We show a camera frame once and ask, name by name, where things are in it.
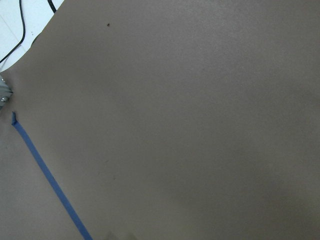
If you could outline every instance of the brown surface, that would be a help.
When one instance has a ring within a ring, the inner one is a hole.
[[[1,138],[23,146],[16,110],[95,240],[316,239],[319,24],[319,1],[66,0],[2,74]],[[80,239],[26,149],[5,154],[50,205],[30,231],[4,200],[2,227]]]

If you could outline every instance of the blue painter's tape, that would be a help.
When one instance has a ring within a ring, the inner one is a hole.
[[[76,211],[72,207],[71,203],[67,199],[66,195],[64,192],[61,190],[60,186],[58,185],[57,181],[55,180],[54,176],[51,174],[49,168],[41,158],[40,154],[38,153],[35,145],[32,143],[30,137],[24,130],[24,128],[20,125],[20,123],[17,121],[16,118],[16,113],[12,113],[12,126],[15,127],[15,129],[18,131],[18,133],[21,135],[22,139],[24,140],[25,144],[29,148],[30,152],[32,153],[35,161],[41,168],[43,174],[45,175],[46,179],[50,183],[51,187],[53,188],[55,194],[58,196],[60,199],[62,205],[64,206],[65,210],[71,217],[72,221],[74,222],[75,226],[78,228],[79,232],[83,236],[85,240],[93,240],[92,237],[90,236],[89,232],[87,231],[86,227],[78,217]]]

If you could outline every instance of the metal object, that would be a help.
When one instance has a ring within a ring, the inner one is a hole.
[[[12,93],[13,92],[8,87],[3,77],[0,75],[0,110],[3,108],[6,102],[9,101]]]

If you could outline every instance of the silver metal part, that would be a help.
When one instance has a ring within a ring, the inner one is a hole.
[[[12,95],[11,89],[8,87],[3,77],[0,75],[0,110],[9,101]]]

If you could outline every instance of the black wire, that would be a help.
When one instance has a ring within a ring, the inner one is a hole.
[[[48,4],[50,5],[52,12],[55,13],[57,11],[57,9],[56,9],[54,3],[52,2],[52,0],[48,0]]]
[[[24,14],[22,12],[22,0],[19,0],[19,6],[20,6],[20,14],[21,14],[21,21],[22,21],[22,27],[23,27],[23,34],[22,34],[22,38],[20,40],[20,42],[7,54],[5,55],[4,58],[2,58],[0,60],[0,63],[2,63],[7,57],[10,56],[10,54],[12,54],[21,44],[22,42],[25,40],[25,36],[26,36],[26,26],[25,26],[25,20],[24,20]]]

